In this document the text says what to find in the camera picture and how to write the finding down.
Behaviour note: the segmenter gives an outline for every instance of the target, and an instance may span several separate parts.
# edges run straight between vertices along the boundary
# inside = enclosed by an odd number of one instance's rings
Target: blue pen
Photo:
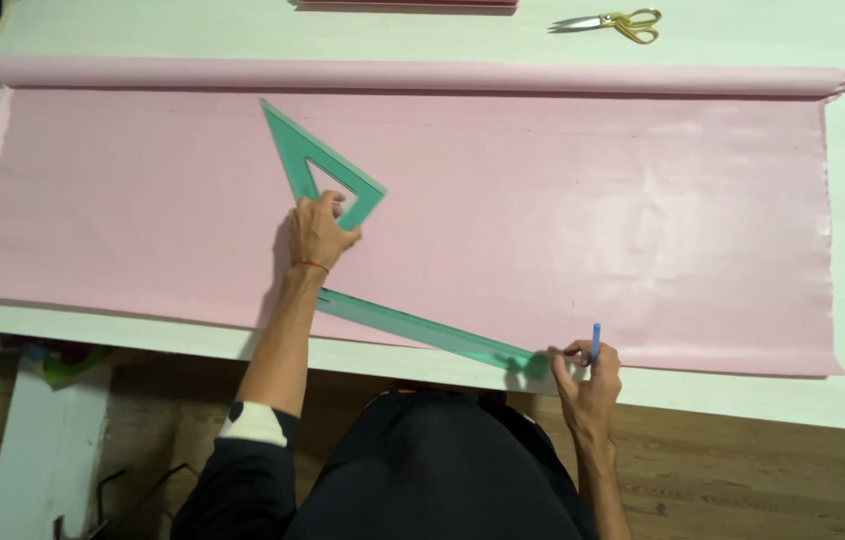
[[[592,325],[592,350],[589,352],[589,365],[597,363],[599,358],[599,331],[602,330],[602,325],[596,323]]]

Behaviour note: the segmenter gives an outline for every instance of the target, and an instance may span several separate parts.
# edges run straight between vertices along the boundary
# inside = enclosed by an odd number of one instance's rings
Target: scissors
[[[649,16],[648,19],[633,20],[636,16]],[[593,30],[594,28],[604,28],[607,26],[614,26],[616,30],[629,38],[633,42],[641,45],[648,45],[656,41],[660,36],[659,32],[653,28],[653,25],[663,18],[663,14],[658,9],[646,7],[645,9],[638,9],[629,13],[628,15],[610,11],[608,13],[600,13],[588,17],[576,17],[574,19],[565,19],[552,23],[549,27],[550,34],[561,34],[565,32],[582,32],[584,30]],[[648,34],[649,38],[642,38],[640,34]]]

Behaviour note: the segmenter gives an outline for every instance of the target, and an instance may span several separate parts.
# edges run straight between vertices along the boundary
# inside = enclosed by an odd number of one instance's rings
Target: scissor blade
[[[551,32],[576,32],[579,30],[599,28],[600,24],[599,15],[592,15],[588,17],[576,17],[574,19],[556,21],[552,23],[549,30]]]

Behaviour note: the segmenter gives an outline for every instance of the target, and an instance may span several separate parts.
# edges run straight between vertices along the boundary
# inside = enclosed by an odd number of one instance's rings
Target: person
[[[579,492],[549,437],[493,399],[395,387],[374,398],[296,506],[293,449],[306,393],[320,288],[357,227],[336,224],[343,196],[302,198],[286,217],[292,264],[212,456],[176,513],[171,537],[631,540],[610,418],[620,359],[590,342],[548,349],[575,442]],[[590,377],[575,382],[567,357]]]

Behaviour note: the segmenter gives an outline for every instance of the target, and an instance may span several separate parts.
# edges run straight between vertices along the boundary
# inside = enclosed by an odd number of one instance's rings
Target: black sleeve
[[[296,513],[298,432],[292,415],[261,403],[233,403],[170,537],[280,538]]]

